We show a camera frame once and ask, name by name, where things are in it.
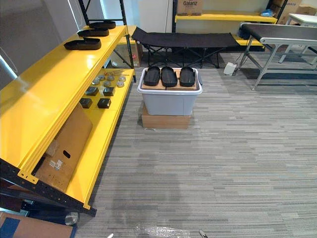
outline cable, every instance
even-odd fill
[[[12,69],[13,70],[13,72],[15,72],[15,73],[18,73],[18,69],[16,68],[16,66],[15,66],[15,64],[13,63],[13,61],[11,60],[11,58],[7,55],[7,53],[4,51],[4,49],[2,49],[1,47],[0,47],[0,50],[1,51],[3,51],[3,53],[5,54],[5,56],[9,59],[9,61],[12,63],[12,65],[13,65],[13,67],[14,67],[14,69]]]
[[[169,0],[167,0],[166,15],[165,15],[165,29],[164,29],[165,33],[166,33],[166,28],[167,28],[168,7],[169,7]]]

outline box label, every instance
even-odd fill
[[[53,160],[51,160],[51,161],[50,161],[50,166],[52,166],[52,167],[54,168],[55,165],[56,165],[56,163],[55,163]]]
[[[59,170],[62,164],[63,164],[63,161],[62,161],[62,160],[58,160],[58,161],[56,162],[55,169],[56,169],[56,170]]]

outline gray carpet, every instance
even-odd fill
[[[222,71],[199,69],[188,130],[144,129],[133,85],[93,192],[97,215],[81,214],[77,238],[133,238],[138,223],[191,238],[199,229],[209,238],[317,237],[316,76],[267,74],[251,91],[259,72],[250,61],[236,76]]]

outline cardboard box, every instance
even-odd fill
[[[91,121],[78,104],[55,137],[55,154],[46,155],[35,177],[65,192],[91,129]]]
[[[271,5],[271,10],[274,12],[274,17],[277,17],[279,11],[281,10],[280,7],[283,5],[284,0],[274,0],[273,3],[275,5]],[[295,13],[297,11],[297,8],[299,7],[299,4],[302,2],[302,0],[289,0],[279,18],[277,21],[277,24],[285,24],[288,20],[288,15],[290,13]]]
[[[315,16],[317,12],[317,7],[309,4],[299,4],[299,7],[296,11],[297,14],[304,14],[304,15],[310,15]]]
[[[0,212],[3,238],[73,238],[76,228]]]
[[[127,45],[117,45],[115,49],[128,63],[130,63],[130,56]],[[131,51],[134,67],[140,67],[141,59],[143,56],[142,45],[138,44],[136,41],[131,41]],[[115,52],[111,54],[110,60],[113,67],[127,67],[126,63]]]
[[[203,12],[203,0],[178,0],[177,15],[199,16]]]
[[[143,106],[142,123],[145,128],[187,129],[190,116],[150,115]]]

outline small metal component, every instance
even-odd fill
[[[121,82],[125,82],[125,76],[121,76],[121,77],[119,77],[119,81],[121,81]]]
[[[208,238],[208,236],[203,230],[199,230],[199,234],[201,235],[202,238]]]
[[[104,81],[106,79],[104,75],[98,75],[97,78],[99,81]]]
[[[114,75],[108,75],[107,76],[108,81],[114,81]]]
[[[95,96],[99,92],[99,89],[97,87],[89,87],[85,94],[88,96]]]
[[[91,103],[93,103],[93,100],[91,100],[90,98],[82,98],[80,99],[79,103],[83,108],[89,108]]]
[[[118,87],[118,88],[124,87],[124,82],[118,81],[118,82],[117,82],[117,87]]]
[[[95,78],[91,84],[92,85],[98,85],[99,84],[99,79]]]
[[[111,82],[110,81],[105,81],[104,82],[104,87],[110,87],[111,86]]]
[[[70,212],[65,217],[65,224],[68,226],[72,226],[76,224],[79,220],[79,213],[78,212]]]
[[[100,98],[97,103],[98,108],[109,108],[111,104],[110,98]]]
[[[113,96],[115,88],[114,87],[106,87],[103,91],[105,96]]]

